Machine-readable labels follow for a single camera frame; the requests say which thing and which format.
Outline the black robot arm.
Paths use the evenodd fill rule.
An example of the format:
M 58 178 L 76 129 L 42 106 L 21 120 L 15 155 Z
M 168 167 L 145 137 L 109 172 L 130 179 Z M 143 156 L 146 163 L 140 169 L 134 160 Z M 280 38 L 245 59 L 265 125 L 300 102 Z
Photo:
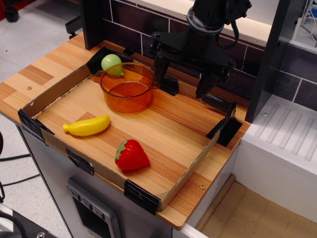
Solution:
M 153 32 L 155 85 L 160 86 L 171 62 L 201 73 L 196 98 L 202 98 L 220 81 L 226 81 L 236 61 L 227 56 L 234 43 L 224 45 L 219 35 L 231 25 L 235 40 L 239 39 L 236 20 L 246 17 L 252 4 L 248 0 L 197 0 L 187 13 L 188 28 L 180 33 Z

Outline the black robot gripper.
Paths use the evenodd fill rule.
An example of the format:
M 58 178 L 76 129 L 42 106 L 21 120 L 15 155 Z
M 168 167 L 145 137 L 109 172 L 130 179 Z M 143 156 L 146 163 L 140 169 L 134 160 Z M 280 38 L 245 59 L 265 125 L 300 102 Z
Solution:
M 214 43 L 213 36 L 187 29 L 180 33 L 153 32 L 150 52 L 154 56 L 155 86 L 160 87 L 171 63 L 201 73 L 196 98 L 202 98 L 219 82 L 236 61 Z

